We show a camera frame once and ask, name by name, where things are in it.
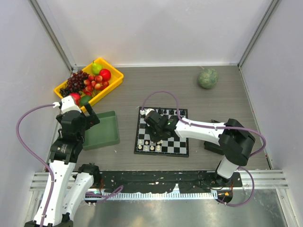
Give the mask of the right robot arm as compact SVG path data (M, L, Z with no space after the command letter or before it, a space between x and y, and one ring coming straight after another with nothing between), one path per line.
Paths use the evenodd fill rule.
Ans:
M141 110L147 124L147 133L153 142L171 137L191 138L208 142L210 151L219 151L223 159L215 170L214 181L219 186L226 186L239 166L246 166L255 138L245 131L235 119L223 122L197 122L185 117L167 118L154 109Z

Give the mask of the black white chessboard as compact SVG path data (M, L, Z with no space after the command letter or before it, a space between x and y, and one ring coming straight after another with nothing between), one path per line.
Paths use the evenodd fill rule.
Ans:
M177 110L176 108L160 108L153 107L156 112L160 115L166 116L168 119L173 115L180 115L180 117L188 117L187 109ZM144 121L144 116L138 114L138 122L137 122L137 132L135 137L135 154L143 154L143 155L161 155L161 156L172 156L172 157L189 157L189 143L187 138L171 137L163 141L163 145L161 147L160 152L138 152L136 151L136 146L138 140L150 140L150 136L145 133L146 123Z

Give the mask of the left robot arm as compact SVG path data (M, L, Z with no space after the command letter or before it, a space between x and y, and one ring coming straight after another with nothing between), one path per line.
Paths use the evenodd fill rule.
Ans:
M85 132L100 120L90 104L85 105L89 115L75 105L61 101L56 103L62 113L56 119L61 125L59 137L51 146L48 180L40 207L26 227L71 227L76 211L89 188L101 184L99 167L83 164L76 174L71 189L67 189L78 156L83 149Z

